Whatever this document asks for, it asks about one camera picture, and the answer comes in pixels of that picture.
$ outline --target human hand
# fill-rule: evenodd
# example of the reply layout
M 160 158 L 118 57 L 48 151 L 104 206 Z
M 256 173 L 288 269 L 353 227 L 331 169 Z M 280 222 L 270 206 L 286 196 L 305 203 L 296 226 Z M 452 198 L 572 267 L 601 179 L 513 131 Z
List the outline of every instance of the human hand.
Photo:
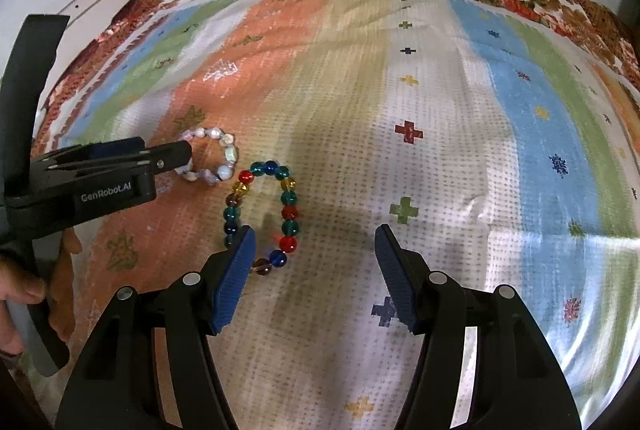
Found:
M 65 230 L 49 284 L 51 298 L 49 323 L 58 337 L 68 341 L 76 326 L 74 318 L 73 267 L 71 254 L 82 251 L 82 244 L 73 229 Z M 22 304 L 39 304 L 47 288 L 44 280 L 23 270 L 13 260 L 0 255 L 0 351 L 20 354 L 24 343 L 15 329 L 4 300 Z

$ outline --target red cross pattern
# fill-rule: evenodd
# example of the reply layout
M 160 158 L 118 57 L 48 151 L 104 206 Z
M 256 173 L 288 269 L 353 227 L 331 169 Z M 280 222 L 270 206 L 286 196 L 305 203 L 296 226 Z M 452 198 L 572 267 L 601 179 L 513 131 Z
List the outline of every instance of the red cross pattern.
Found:
M 404 126 L 396 125 L 396 134 L 403 134 L 404 142 L 409 144 L 414 144 L 414 139 L 416 137 L 422 139 L 422 131 L 416 130 L 411 121 L 405 121 Z

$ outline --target red bead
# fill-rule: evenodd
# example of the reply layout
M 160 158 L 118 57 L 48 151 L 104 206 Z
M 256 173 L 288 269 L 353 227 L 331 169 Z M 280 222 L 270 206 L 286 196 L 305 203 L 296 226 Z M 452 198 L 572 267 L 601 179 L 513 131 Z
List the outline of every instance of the red bead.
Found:
M 296 251 L 298 243 L 293 236 L 283 236 L 280 239 L 280 249 L 285 253 L 293 253 Z
M 284 220 L 293 220 L 298 216 L 298 209 L 295 206 L 287 205 L 282 209 Z
M 238 181 L 240 181 L 241 183 L 244 183 L 247 185 L 253 180 L 254 180 L 254 175 L 248 170 L 242 170 L 238 174 Z

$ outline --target multicolored beaded bracelet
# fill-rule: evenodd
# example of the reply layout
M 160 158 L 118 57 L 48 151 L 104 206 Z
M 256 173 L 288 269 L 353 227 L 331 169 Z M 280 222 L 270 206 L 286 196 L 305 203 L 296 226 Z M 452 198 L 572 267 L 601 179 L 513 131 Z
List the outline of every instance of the multicolored beaded bracelet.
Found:
M 240 229 L 240 204 L 242 198 L 249 192 L 250 184 L 255 177 L 263 174 L 273 175 L 280 181 L 282 195 L 280 201 L 283 204 L 282 233 L 284 236 L 280 239 L 279 250 L 271 251 L 269 258 L 259 258 L 252 265 L 252 270 L 259 275 L 268 275 L 272 267 L 282 267 L 287 263 L 287 255 L 296 251 L 298 246 L 296 242 L 296 234 L 300 232 L 300 227 L 296 221 L 298 210 L 296 202 L 298 196 L 295 193 L 296 181 L 291 177 L 289 169 L 286 166 L 280 166 L 275 161 L 256 161 L 248 170 L 242 170 L 238 174 L 238 182 L 232 187 L 233 192 L 226 197 L 226 208 L 223 212 L 225 218 L 225 247 L 231 247 L 234 235 Z
M 211 139 L 217 139 L 220 146 L 225 149 L 226 165 L 220 165 L 215 173 L 208 168 L 203 168 L 194 172 L 193 159 L 189 159 L 189 162 L 185 166 L 180 166 L 175 169 L 176 173 L 187 181 L 195 181 L 199 177 L 210 186 L 213 186 L 220 181 L 228 181 L 231 179 L 234 176 L 236 162 L 238 162 L 236 136 L 225 133 L 221 128 L 216 126 L 213 128 L 204 128 L 199 126 L 193 130 L 185 130 L 178 140 L 190 143 L 195 137 L 210 137 Z

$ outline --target red snowflake pattern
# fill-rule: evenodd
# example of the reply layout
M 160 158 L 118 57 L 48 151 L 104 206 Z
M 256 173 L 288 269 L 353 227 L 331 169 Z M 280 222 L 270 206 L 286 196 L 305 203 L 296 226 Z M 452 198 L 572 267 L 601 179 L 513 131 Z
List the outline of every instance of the red snowflake pattern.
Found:
M 578 319 L 580 314 L 580 304 L 582 300 L 577 298 L 569 298 L 564 302 L 564 321 L 570 324 L 574 320 Z

